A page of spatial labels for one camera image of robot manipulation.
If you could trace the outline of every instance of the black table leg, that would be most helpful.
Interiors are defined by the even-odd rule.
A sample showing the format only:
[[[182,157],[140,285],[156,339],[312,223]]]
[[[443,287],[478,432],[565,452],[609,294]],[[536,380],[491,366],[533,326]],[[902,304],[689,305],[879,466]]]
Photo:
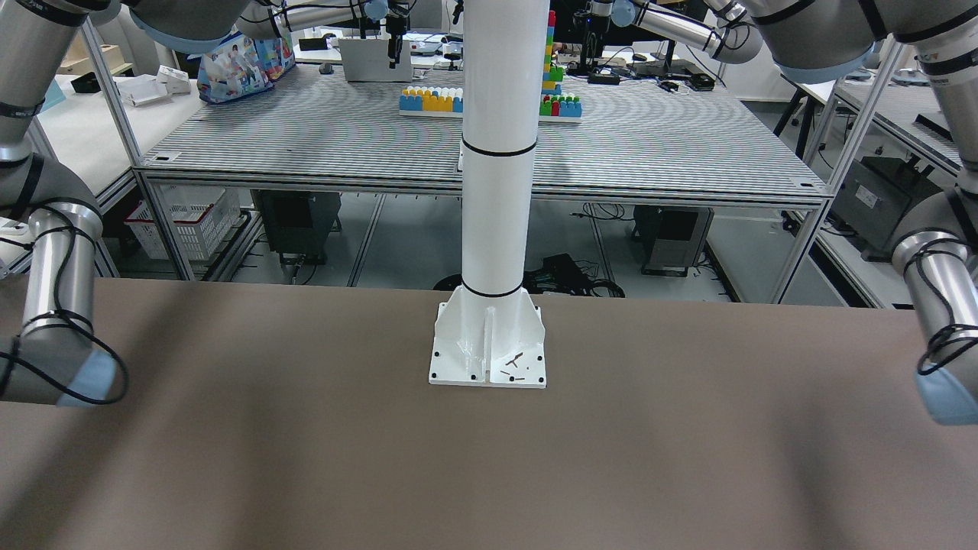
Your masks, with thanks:
[[[795,155],[799,159],[805,157],[805,148],[808,147],[808,137],[812,132],[812,122],[815,120],[815,108],[817,103],[814,99],[808,98],[805,101],[805,115],[801,119],[801,129],[798,134],[798,145],[795,147]]]
[[[788,125],[788,121],[794,115],[798,106],[801,105],[802,98],[805,97],[805,92],[798,88],[795,88],[795,95],[791,98],[791,102],[788,103],[788,108],[784,110],[784,115],[781,115],[781,120],[778,121],[778,125],[775,126],[775,135],[780,137],[781,132],[784,131],[784,127]]]

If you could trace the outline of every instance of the white basket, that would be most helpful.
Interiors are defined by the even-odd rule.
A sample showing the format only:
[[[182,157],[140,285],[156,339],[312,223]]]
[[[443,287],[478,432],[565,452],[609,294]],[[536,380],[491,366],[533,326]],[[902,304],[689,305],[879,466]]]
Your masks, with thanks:
[[[189,259],[210,259],[241,216],[238,194],[224,188],[170,186],[163,194],[171,204],[170,216]],[[151,259],[167,258],[149,205],[140,202],[125,224],[136,234]]]

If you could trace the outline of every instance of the pole base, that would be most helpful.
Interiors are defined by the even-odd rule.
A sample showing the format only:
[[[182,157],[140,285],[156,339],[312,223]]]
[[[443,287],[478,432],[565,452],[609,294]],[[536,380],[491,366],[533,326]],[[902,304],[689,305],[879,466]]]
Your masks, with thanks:
[[[499,306],[486,303],[500,303]],[[481,330],[464,327],[474,319]],[[502,319],[501,311],[514,314]],[[514,330],[497,330],[510,327]],[[464,338],[476,334],[476,338]],[[443,386],[480,386],[493,388],[547,387],[547,361],[544,355],[544,325],[540,308],[533,305],[529,293],[520,289],[506,298],[487,300],[459,287],[447,301],[438,305],[434,347],[428,382]]]

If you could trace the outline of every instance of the plastic basket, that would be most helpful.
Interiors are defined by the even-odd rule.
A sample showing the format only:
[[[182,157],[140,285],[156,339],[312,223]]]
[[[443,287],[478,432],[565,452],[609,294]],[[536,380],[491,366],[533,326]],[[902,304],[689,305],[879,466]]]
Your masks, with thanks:
[[[163,190],[163,194],[171,204],[170,216],[188,259],[210,259],[241,216],[238,194],[220,187],[170,186]],[[140,202],[124,223],[136,234],[151,259],[167,258],[149,205]]]

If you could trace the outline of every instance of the slotted aluminum tabletop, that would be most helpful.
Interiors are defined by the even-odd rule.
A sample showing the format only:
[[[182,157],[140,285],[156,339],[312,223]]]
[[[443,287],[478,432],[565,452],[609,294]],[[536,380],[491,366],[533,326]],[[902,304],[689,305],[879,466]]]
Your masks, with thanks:
[[[459,86],[459,72],[417,84]],[[398,113],[403,84],[345,81],[298,66],[273,91],[207,106],[146,155],[158,182],[457,195],[457,118]],[[541,124],[534,195],[550,199],[820,205],[821,180],[726,90],[670,94],[650,81],[565,92],[581,124]]]
[[[863,108],[869,86],[845,84],[836,95],[855,111]],[[921,113],[940,111],[934,91],[923,86],[889,86],[876,105],[875,121],[909,148],[951,174],[961,170],[957,146],[949,139],[916,121]]]

